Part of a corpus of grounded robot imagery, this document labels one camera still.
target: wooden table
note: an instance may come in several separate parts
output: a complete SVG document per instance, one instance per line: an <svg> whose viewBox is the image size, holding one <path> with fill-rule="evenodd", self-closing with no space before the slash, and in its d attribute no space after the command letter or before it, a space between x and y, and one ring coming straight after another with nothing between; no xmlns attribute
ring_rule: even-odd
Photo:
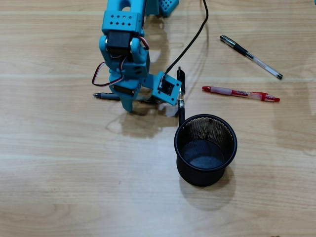
<svg viewBox="0 0 316 237"><path fill-rule="evenodd" d="M312 0L208 0L204 29L179 62L187 117L235 130L234 162L215 185L176 167L170 108L92 97L105 0L1 0L1 237L315 237L316 6ZM151 72L197 32L200 1L149 17ZM219 40L227 35L284 74L271 76ZM170 74L176 75L176 68ZM108 79L103 70L100 77ZM202 93L264 91L280 103Z"/></svg>

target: pen grip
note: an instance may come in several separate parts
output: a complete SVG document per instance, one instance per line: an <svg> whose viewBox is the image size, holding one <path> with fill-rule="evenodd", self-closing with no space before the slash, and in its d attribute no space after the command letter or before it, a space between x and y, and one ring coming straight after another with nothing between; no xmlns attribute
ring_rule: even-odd
<svg viewBox="0 0 316 237"><path fill-rule="evenodd" d="M119 101L120 98L118 95L113 94L113 93L101 93L101 99L103 100L117 100Z"/></svg>
<svg viewBox="0 0 316 237"><path fill-rule="evenodd" d="M242 54L243 56L246 56L246 53L248 52L248 50L244 49L237 43L234 45L233 49L236 50L238 53Z"/></svg>

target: pen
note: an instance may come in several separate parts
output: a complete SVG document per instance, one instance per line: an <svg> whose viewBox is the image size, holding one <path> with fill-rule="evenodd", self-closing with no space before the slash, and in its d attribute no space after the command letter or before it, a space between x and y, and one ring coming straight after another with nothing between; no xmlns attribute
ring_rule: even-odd
<svg viewBox="0 0 316 237"><path fill-rule="evenodd" d="M264 68L267 70L269 73L271 73L273 76L282 79L283 75L274 70L272 67L269 65L265 64L262 62L259 58L253 56L252 54L248 53L248 50L244 49L241 47L239 44L237 44L235 41L232 39L228 38L227 36L220 36L220 39L222 42L225 44L228 44L230 47L232 47L234 50L236 50L238 53L242 54L243 56L249 58L251 61L255 62L258 64L260 67Z"/></svg>
<svg viewBox="0 0 316 237"><path fill-rule="evenodd" d="M95 98L98 98L98 99L103 99L103 100L116 100L116 101L120 101L120 98L118 95L114 94L114 93L95 93L93 94L93 96ZM156 98L154 97L150 97L148 100L138 100L139 102L142 102L142 103L147 103L147 104L161 104L162 101L160 100L157 100Z"/></svg>
<svg viewBox="0 0 316 237"><path fill-rule="evenodd" d="M276 98L273 95L269 95L264 92L246 92L246 91L232 90L228 88L213 87L213 86L203 86L202 89L209 93L246 97L249 99L268 101L268 102L280 102L280 98Z"/></svg>
<svg viewBox="0 0 316 237"><path fill-rule="evenodd" d="M93 94L93 96L95 98L104 99L104 100L117 100L117 101L120 100L119 96L115 95L113 93L103 93L103 92L102 93L95 93L95 94Z"/></svg>

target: blue robotic arm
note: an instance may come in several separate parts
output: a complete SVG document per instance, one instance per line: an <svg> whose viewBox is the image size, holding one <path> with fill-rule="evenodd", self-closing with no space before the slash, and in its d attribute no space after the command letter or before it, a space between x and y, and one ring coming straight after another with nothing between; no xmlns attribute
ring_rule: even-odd
<svg viewBox="0 0 316 237"><path fill-rule="evenodd" d="M148 49L141 44L144 17L146 15L169 16L179 0L108 0L104 14L100 38L100 50L106 65L110 68L110 82L123 80L110 85L110 90L120 97L124 109L133 110L141 87L149 88L152 96L175 105L181 82L164 72L149 74L150 57ZM126 57L122 72L119 69L121 58Z"/></svg>

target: black mesh cup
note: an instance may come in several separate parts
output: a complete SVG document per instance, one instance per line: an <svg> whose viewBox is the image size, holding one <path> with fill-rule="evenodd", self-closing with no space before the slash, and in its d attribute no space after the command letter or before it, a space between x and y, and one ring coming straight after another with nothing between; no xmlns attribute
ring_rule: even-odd
<svg viewBox="0 0 316 237"><path fill-rule="evenodd" d="M179 126L174 147L182 178L195 186L209 186L220 180L234 159L237 139L221 118L195 115Z"/></svg>

